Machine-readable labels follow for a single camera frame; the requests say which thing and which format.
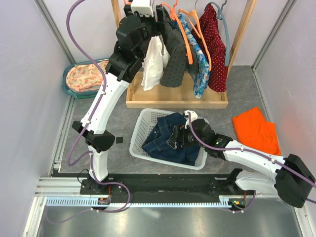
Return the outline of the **orange hanger of grey skirt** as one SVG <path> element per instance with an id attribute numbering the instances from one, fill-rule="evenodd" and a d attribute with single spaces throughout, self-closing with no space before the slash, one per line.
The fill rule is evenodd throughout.
<path id="1" fill-rule="evenodd" d="M 186 47 L 186 56 L 187 56 L 187 59 L 188 59 L 188 63 L 190 65 L 193 64 L 193 56 L 192 56 L 192 52 L 191 52 L 191 48 L 190 48 L 190 45 L 189 45 L 189 42 L 188 42 L 188 39 L 187 39 L 187 36 L 186 36 L 186 33 L 184 31 L 184 28 L 181 24 L 181 21 L 179 20 L 176 12 L 175 12 L 175 6 L 178 4 L 178 1 L 176 0 L 175 1 L 175 4 L 173 5 L 173 7 L 171 7 L 170 5 L 168 5 L 167 3 L 165 2 L 162 2 L 160 3 L 160 5 L 162 6 L 166 6 L 168 9 L 169 9 L 169 15 L 171 17 L 172 20 L 175 20 L 179 26 L 179 29 L 180 29 L 180 32 L 182 34 L 182 37 L 183 37 L 183 40 L 184 40 L 184 43 L 185 43 L 185 47 Z"/>

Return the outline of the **white pleated skirt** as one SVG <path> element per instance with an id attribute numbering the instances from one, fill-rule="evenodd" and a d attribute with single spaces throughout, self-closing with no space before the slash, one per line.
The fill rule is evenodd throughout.
<path id="1" fill-rule="evenodd" d="M 143 78 L 141 85 L 144 91 L 151 90 L 154 86 L 160 84 L 163 70 L 167 66 L 169 57 L 170 56 L 165 45 L 164 56 L 162 57 L 159 37 L 152 37 L 143 62 Z"/>

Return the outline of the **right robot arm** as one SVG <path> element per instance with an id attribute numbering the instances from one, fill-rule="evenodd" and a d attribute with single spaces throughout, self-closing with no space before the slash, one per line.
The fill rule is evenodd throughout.
<path id="1" fill-rule="evenodd" d="M 303 207 L 305 202 L 316 202 L 309 198 L 316 187 L 316 179 L 299 156 L 270 155 L 250 148 L 229 136 L 215 133 L 202 118 L 186 120 L 168 128 L 171 132 L 167 144 L 175 150 L 200 147 L 213 158 L 239 163 L 257 171 L 257 174 L 244 170 L 237 172 L 233 182 L 239 189 L 276 195 L 296 208 Z"/>

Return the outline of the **grey dotted skirt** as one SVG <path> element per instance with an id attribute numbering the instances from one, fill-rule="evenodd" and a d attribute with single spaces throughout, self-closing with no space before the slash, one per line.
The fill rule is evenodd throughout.
<path id="1" fill-rule="evenodd" d="M 156 12 L 158 29 L 169 53 L 160 84 L 165 87 L 179 87 L 182 84 L 187 65 L 185 42 L 179 31 L 178 23 L 171 19 L 167 9 L 162 5 L 157 5 Z"/>

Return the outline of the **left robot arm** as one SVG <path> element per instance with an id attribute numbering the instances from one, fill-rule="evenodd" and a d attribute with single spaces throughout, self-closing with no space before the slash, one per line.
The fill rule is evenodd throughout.
<path id="1" fill-rule="evenodd" d="M 102 72 L 103 82 L 86 115 L 73 123 L 85 138 L 90 157 L 90 176 L 103 181 L 108 176 L 108 150 L 115 136 L 106 130 L 109 117 L 124 91 L 141 69 L 152 36 L 158 35 L 154 16 L 128 15 L 119 23 L 117 42 Z"/>

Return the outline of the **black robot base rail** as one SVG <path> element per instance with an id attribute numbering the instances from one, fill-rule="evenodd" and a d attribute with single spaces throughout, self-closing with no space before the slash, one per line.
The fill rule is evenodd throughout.
<path id="1" fill-rule="evenodd" d="M 240 168 L 231 173 L 112 173 L 98 184 L 93 178 L 81 182 L 81 195 L 122 195 L 126 193 L 124 185 L 132 195 L 137 192 L 205 192 L 211 196 L 250 196 L 253 190 L 237 186 Z"/>

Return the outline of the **dark blue denim skirt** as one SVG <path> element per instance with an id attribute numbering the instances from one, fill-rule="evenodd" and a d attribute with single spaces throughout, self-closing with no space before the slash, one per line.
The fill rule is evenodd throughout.
<path id="1" fill-rule="evenodd" d="M 184 125 L 185 117 L 180 113 L 157 118 L 157 123 L 144 141 L 142 149 L 152 158 L 194 166 L 200 147 L 177 147 L 174 149 L 168 140 L 175 126 Z"/>

